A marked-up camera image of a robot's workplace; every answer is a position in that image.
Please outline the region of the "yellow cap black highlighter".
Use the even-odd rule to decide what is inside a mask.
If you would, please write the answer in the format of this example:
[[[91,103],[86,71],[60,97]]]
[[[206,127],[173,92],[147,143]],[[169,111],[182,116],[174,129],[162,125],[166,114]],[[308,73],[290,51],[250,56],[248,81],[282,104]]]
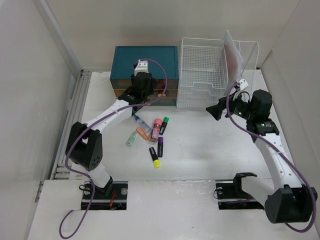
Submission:
[[[155,168],[159,168],[161,166],[161,164],[160,164],[160,161],[158,159],[158,156],[156,154],[155,149],[153,147],[150,147],[149,148],[149,153],[150,153],[150,156],[152,158],[152,162],[153,162],[154,167]]]

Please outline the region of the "purple cap black highlighter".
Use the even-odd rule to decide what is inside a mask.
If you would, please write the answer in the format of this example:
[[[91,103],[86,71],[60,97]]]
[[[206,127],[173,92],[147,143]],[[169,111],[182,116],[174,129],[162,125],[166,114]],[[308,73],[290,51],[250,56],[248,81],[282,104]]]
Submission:
[[[159,158],[163,157],[163,152],[164,152],[164,138],[159,137],[158,138],[158,143],[157,143],[157,156]]]

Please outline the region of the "green cap black highlighter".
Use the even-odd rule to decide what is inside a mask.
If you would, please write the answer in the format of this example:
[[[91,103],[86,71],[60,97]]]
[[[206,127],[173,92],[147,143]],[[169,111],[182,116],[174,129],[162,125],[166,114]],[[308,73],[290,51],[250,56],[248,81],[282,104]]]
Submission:
[[[160,135],[163,135],[165,130],[166,130],[166,127],[168,125],[168,122],[169,122],[169,118],[168,117],[165,117],[162,121],[162,124],[161,124],[161,127],[160,127],[160,131],[159,131],[159,134]]]

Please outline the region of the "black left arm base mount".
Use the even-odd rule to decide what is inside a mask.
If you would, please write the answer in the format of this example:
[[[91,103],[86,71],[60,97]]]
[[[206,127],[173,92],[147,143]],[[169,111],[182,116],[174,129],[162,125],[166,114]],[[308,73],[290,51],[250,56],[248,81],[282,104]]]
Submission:
[[[127,181],[115,181],[108,195],[96,187],[89,210],[125,211],[127,209],[128,186]],[[78,188],[82,191],[81,210],[86,210],[92,196],[93,187],[89,182],[86,182]]]

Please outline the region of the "pink lid marker tube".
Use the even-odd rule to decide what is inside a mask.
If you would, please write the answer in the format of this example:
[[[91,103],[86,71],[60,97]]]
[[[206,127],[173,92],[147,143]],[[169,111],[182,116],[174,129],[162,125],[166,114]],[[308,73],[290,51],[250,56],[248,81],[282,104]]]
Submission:
[[[153,127],[152,127],[150,138],[149,138],[150,142],[155,143],[158,141],[161,125],[162,125],[162,120],[159,118],[156,118],[153,122]]]

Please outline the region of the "clear blue cap bottle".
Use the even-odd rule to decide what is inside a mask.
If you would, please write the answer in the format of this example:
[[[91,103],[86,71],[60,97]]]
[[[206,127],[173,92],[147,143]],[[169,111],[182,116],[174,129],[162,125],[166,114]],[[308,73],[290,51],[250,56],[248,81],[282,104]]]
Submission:
[[[149,127],[149,125],[144,121],[142,120],[139,116],[137,116],[136,114],[133,115],[133,118],[134,120],[139,124],[139,126],[142,128],[142,130],[145,132],[145,133],[150,133],[151,132],[151,128]]]

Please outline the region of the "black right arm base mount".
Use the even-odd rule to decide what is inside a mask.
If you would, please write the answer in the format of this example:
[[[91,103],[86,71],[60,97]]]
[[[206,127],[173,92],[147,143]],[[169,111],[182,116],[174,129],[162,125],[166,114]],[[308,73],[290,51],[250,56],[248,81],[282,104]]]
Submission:
[[[213,197],[218,201],[219,210],[264,210],[249,193],[242,189],[242,179],[247,177],[257,178],[252,172],[236,173],[233,179],[218,179],[215,181]]]

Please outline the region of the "aluminium rail frame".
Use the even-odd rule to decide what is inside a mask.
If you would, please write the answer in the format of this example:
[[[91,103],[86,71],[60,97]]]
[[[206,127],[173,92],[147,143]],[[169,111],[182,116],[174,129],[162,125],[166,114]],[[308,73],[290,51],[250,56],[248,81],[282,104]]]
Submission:
[[[36,105],[39,124],[36,132],[41,138],[37,142],[34,159],[36,170],[41,174],[38,181],[34,203],[38,203],[45,180],[55,180],[58,168],[66,162],[64,160],[72,125],[83,115],[84,102],[88,93],[91,73],[81,69],[77,78],[70,78],[68,98],[64,108],[58,108],[57,98],[38,101]]]

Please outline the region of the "orange plastic case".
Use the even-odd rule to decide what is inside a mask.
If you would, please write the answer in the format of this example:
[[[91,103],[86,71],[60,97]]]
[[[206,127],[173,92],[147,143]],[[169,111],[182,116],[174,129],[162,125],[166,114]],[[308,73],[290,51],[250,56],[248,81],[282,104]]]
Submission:
[[[144,140],[148,140],[149,139],[149,137],[148,137],[148,135],[145,133],[145,131],[141,128],[141,127],[138,127],[137,129],[136,129],[136,132],[144,139]]]

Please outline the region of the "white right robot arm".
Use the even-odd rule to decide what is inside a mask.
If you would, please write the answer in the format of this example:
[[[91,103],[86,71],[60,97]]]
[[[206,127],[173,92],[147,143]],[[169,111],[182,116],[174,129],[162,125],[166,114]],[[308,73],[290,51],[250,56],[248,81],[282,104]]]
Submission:
[[[232,198],[253,198],[263,206],[273,224],[289,227],[292,223],[308,223],[303,229],[306,232],[315,222],[318,193],[289,161],[279,129],[269,117],[272,104],[272,95],[265,90],[254,91],[249,101],[244,101],[236,91],[205,110],[217,121],[224,110],[228,118],[236,115],[246,120],[243,131],[262,154],[273,182],[273,187],[268,187],[252,172],[237,173],[231,185]]]

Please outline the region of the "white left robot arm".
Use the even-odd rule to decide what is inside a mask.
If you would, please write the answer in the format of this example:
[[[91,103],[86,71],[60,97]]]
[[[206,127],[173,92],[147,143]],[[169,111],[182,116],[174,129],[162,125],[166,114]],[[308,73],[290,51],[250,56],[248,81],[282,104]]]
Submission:
[[[131,86],[101,115],[87,123],[77,121],[71,127],[65,150],[65,163],[71,160],[83,171],[73,170],[93,181],[94,192],[100,198],[111,195],[113,179],[106,172],[103,158],[103,131],[115,127],[132,117],[147,105],[147,98],[154,93],[155,79],[151,73],[139,72],[131,76]]]

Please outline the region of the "green translucent plastic case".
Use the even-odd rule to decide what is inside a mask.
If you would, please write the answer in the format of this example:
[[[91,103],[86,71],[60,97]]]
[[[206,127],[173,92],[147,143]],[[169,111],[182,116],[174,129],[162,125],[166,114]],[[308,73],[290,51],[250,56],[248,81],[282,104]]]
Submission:
[[[132,146],[132,144],[134,143],[134,141],[135,141],[135,139],[136,139],[136,137],[137,137],[137,132],[136,131],[134,131],[131,135],[130,135],[130,137],[128,138],[128,140],[127,140],[127,142],[126,142],[126,145],[128,146],[128,147],[131,147]]]

